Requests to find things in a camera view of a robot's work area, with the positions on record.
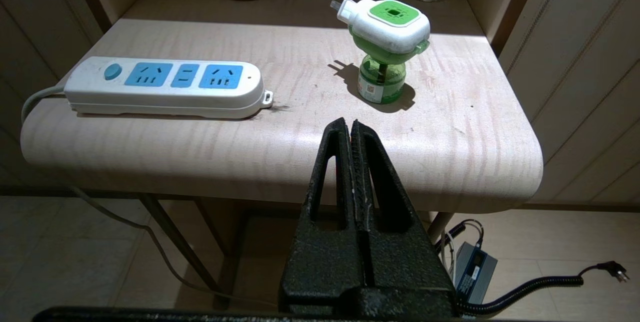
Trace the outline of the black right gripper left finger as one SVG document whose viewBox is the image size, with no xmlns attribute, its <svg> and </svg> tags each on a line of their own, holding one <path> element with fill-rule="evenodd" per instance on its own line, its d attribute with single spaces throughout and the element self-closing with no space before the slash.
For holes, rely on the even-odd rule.
<svg viewBox="0 0 640 322">
<path fill-rule="evenodd" d="M 337 229 L 318 224 L 329 159 L 336 163 Z M 364 282 L 355 218 L 349 129 L 343 118 L 323 131 L 278 291 L 282 313 L 333 313 L 344 292 Z"/>
</svg>

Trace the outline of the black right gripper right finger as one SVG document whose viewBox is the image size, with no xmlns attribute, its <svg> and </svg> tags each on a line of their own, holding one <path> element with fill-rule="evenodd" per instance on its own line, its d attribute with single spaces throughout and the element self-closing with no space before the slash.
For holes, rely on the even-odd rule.
<svg viewBox="0 0 640 322">
<path fill-rule="evenodd" d="M 450 277 L 426 234 L 382 141 L 356 120 L 351 129 L 354 217 L 363 286 L 359 313 L 454 313 Z"/>
</svg>

